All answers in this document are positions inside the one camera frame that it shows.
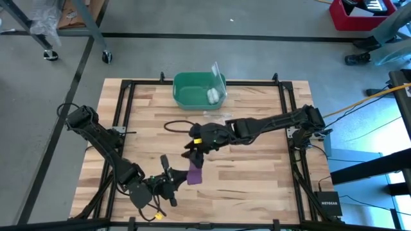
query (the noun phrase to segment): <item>purple object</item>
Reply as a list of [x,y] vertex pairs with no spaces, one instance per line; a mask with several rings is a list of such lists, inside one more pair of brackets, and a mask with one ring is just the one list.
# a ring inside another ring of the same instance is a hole
[[202,169],[197,168],[191,161],[189,162],[190,162],[190,167],[188,169],[188,174],[187,174],[187,184],[188,185],[201,184],[203,182]]

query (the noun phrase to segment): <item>red container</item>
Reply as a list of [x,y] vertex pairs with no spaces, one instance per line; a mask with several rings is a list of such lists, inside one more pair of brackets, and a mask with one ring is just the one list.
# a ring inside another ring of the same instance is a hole
[[[383,0],[387,6],[388,15],[396,11],[391,0]],[[342,5],[342,0],[334,0],[329,7],[329,12],[334,21],[335,29],[339,31],[370,31],[377,27],[388,16],[351,17],[348,16]]]

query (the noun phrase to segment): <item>green bin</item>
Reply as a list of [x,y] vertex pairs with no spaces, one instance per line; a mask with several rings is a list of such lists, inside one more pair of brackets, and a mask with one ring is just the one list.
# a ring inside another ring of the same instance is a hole
[[[210,104],[207,91],[215,88],[220,100]],[[179,73],[174,77],[173,97],[183,110],[217,110],[226,98],[225,76],[218,73]]]

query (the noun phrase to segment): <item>wooden table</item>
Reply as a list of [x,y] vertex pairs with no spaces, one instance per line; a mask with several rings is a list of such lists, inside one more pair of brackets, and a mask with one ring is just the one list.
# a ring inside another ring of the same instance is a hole
[[[104,82],[97,112],[100,123],[106,128],[112,126],[121,81],[106,79]],[[293,86],[297,108],[313,104],[307,81],[293,81]],[[176,119],[200,124],[223,122],[222,118],[204,117],[201,111],[179,109],[171,91],[169,85],[138,85],[134,92],[128,131],[137,133],[127,135],[123,157],[138,163],[146,176],[162,172],[160,156],[163,154],[167,154],[173,169],[186,170],[189,167],[188,160],[180,154],[191,138],[185,133],[167,132],[163,129],[165,122]],[[282,114],[278,87],[228,86],[227,92],[228,98],[219,112],[232,116],[225,119]],[[189,126],[175,124],[173,128],[188,129]],[[321,142],[314,144],[323,147]],[[307,160],[312,187],[316,191],[318,181],[329,176],[327,160],[316,148],[307,150]],[[102,167],[101,155],[95,149],[89,149],[85,154],[71,216],[77,215],[98,190]],[[177,207],[161,201],[161,207],[168,216],[160,222],[272,223],[273,219],[279,219],[281,224],[299,224],[285,130],[264,133],[250,146],[227,146],[220,151],[212,151],[205,156],[202,177],[202,184],[187,185],[185,182],[180,186],[176,192]],[[333,190],[329,178],[321,183],[323,190]],[[305,216],[310,219],[308,200],[301,191]],[[106,207],[107,197],[103,201],[103,211]],[[155,214],[150,207],[144,208],[143,212],[148,218]],[[117,192],[112,221],[128,221],[129,217],[142,221],[129,198]]]

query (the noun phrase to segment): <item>concrete floor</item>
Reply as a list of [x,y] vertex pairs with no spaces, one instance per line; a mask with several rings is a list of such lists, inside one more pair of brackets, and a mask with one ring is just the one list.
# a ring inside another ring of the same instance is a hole
[[[28,1],[15,2],[25,12],[30,9]],[[300,37],[368,35],[336,31],[328,7],[314,0],[111,1],[101,29]],[[0,18],[3,29],[20,28],[5,12]],[[0,154],[0,225],[16,221],[57,119],[55,109],[64,100],[87,42],[87,38],[79,37],[61,39],[62,47],[56,48],[60,60],[47,62],[31,37],[0,36],[0,121],[4,137],[0,145],[5,147]],[[172,77],[183,71],[208,71],[217,61],[221,72],[232,79],[267,80],[279,73],[280,80],[308,80],[315,106],[327,114],[362,99],[367,88],[384,87],[389,71],[409,65],[409,61],[400,60],[381,67],[347,67],[344,55],[359,51],[346,43],[108,38],[107,44],[114,54],[113,63],[101,62],[101,50],[94,45],[73,102],[96,107],[105,78],[158,78],[161,71]],[[332,147],[391,152],[391,145],[375,144],[377,133],[346,141],[398,116],[395,101],[382,99],[333,125]],[[81,137],[62,132],[30,222],[67,218],[85,147]],[[347,205],[344,219],[391,227],[375,219],[386,216],[385,211],[375,210]]]

